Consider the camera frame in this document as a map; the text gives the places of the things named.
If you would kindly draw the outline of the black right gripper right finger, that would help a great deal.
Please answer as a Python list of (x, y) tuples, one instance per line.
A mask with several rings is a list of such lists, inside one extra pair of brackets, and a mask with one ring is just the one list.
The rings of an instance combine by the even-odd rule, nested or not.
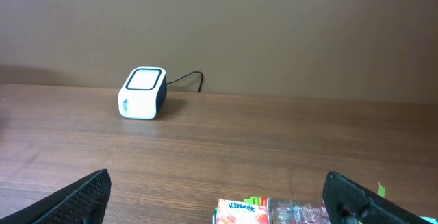
[(331, 224), (431, 224), (335, 171), (326, 176), (322, 198)]

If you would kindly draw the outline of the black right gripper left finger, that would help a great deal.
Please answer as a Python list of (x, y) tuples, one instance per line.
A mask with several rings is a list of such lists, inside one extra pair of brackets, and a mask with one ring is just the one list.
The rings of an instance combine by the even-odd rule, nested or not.
[(1, 219), (1, 224), (102, 224), (112, 182), (97, 170), (38, 202)]

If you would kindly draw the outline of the green snack bag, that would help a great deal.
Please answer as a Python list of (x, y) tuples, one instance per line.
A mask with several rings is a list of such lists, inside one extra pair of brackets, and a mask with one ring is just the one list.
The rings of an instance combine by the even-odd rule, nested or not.
[[(379, 188), (378, 195), (385, 189)], [(268, 209), (269, 223), (330, 223), (323, 199), (317, 201), (297, 201), (286, 198), (250, 197), (243, 202)]]

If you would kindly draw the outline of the light teal tissue packet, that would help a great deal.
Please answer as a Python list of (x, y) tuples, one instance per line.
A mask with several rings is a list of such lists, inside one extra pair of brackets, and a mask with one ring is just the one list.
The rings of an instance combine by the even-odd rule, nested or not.
[(432, 224), (438, 224), (437, 220), (435, 218), (432, 218), (432, 217), (422, 216), (422, 219), (424, 219)]

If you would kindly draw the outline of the green white gum pack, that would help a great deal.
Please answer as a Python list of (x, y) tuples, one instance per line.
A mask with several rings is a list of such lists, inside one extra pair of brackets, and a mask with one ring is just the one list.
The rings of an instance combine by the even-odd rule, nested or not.
[(215, 208), (213, 215), (212, 215), (212, 224), (216, 224), (217, 211), (218, 211), (218, 209)]

